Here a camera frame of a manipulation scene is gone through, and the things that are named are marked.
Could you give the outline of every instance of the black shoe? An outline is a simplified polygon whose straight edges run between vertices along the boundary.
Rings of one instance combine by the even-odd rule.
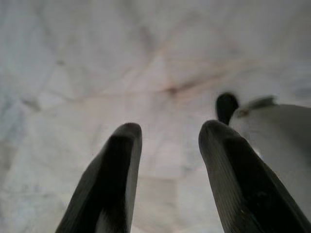
[[[218,120],[228,125],[234,111],[238,107],[238,100],[233,94],[221,94],[216,100],[216,112]]]

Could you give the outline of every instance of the black sneaker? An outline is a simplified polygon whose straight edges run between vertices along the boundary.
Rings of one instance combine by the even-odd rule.
[[[228,125],[234,111],[238,107],[238,100],[233,94],[221,94],[216,100],[216,112],[218,120]]]

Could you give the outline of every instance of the dark stain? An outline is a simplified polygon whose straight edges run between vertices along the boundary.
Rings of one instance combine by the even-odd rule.
[[[59,66],[64,66],[65,65],[65,62],[63,60],[57,60],[57,64]]]
[[[188,90],[201,85],[205,81],[206,81],[206,77],[202,78],[202,75],[200,75],[200,76],[189,79],[188,82],[185,82],[181,84],[180,86],[172,86],[172,87],[165,89],[164,91],[167,92],[172,98],[175,98],[176,95],[183,93],[183,92],[187,92]]]
[[[22,99],[21,102],[32,109],[33,111],[39,112],[41,110],[39,103],[36,100],[25,100]]]

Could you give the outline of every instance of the foot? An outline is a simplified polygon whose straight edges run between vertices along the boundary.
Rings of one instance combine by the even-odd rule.
[[[223,93],[216,100],[217,118],[223,124],[229,125],[234,111],[239,107],[237,98],[231,93]]]

